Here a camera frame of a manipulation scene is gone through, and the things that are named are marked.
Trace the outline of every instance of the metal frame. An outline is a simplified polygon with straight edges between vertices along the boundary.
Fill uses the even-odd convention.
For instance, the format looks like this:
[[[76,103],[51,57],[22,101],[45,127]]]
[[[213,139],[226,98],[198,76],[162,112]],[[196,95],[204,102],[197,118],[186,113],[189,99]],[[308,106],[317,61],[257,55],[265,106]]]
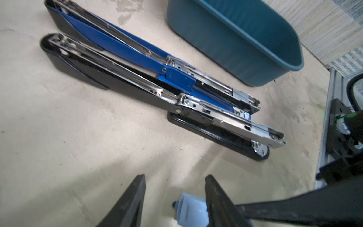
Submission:
[[[319,173],[319,169],[332,161],[334,158],[326,152],[326,141],[328,135],[328,125],[330,119],[330,109],[331,109],[331,101],[335,98],[341,100],[341,102],[347,107],[351,108],[349,103],[349,99],[346,93],[346,87],[348,82],[344,77],[338,73],[334,68],[329,69],[330,71],[330,80],[329,80],[329,88],[328,95],[326,99],[326,107],[325,107],[325,116],[324,116],[324,124],[323,124],[323,132],[321,136],[321,144],[320,151],[318,157],[318,166],[317,166],[317,174]],[[326,182],[324,180],[316,180],[315,181],[315,189],[320,189],[326,186]]]
[[[54,34],[41,41],[42,49],[58,69],[99,88],[126,93],[190,122],[228,131],[245,140],[248,148],[222,134],[213,139],[222,137],[218,143],[234,147],[237,152],[249,153],[252,149],[255,160],[266,159],[269,147],[286,145],[282,132],[250,120],[251,114],[261,108],[260,101],[249,94],[217,81],[70,0],[45,0],[44,4],[57,27],[72,36]],[[171,122],[180,125],[185,121]],[[199,130],[206,138],[213,133],[206,128]]]
[[[363,175],[363,153],[353,157],[343,157],[320,168],[316,179],[335,185],[345,180]]]

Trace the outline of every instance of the long-reach stapler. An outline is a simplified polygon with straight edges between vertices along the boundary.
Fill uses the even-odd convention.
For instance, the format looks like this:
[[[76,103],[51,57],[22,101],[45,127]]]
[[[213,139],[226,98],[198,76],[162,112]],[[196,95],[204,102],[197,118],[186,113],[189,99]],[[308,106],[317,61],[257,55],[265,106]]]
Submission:
[[[168,111],[168,120],[255,160],[286,145],[284,133],[251,121],[260,101],[86,11],[46,0],[61,33],[40,45],[55,67]]]

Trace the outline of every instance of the stain on floor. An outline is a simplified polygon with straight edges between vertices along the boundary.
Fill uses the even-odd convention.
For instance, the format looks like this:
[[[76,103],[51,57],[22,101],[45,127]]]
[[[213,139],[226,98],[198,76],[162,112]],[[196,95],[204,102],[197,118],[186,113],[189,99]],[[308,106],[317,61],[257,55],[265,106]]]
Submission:
[[[116,10],[121,13],[117,19],[119,25],[126,24],[133,13],[143,10],[143,3],[144,0],[117,0]]]

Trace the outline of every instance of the teal container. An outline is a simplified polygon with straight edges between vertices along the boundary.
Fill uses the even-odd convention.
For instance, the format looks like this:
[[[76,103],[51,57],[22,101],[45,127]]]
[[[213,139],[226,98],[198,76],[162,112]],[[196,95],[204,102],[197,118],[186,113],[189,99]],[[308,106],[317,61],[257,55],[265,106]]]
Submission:
[[[171,28],[249,86],[304,66],[291,25],[261,0],[169,0]]]

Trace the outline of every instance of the concrete floor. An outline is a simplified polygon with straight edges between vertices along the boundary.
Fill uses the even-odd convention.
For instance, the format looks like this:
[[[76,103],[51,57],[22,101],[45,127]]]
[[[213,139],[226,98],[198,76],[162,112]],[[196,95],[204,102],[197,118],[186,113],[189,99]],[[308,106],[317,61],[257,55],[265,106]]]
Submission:
[[[57,71],[38,44],[57,31],[43,3],[1,1],[0,226],[94,227],[142,173],[142,226],[177,226],[171,203],[182,192],[204,197],[207,174],[234,203],[313,189],[329,73],[307,50],[301,71],[250,88],[170,29],[167,0],[76,2],[260,99],[253,121],[288,145],[256,162],[174,126],[164,110]]]

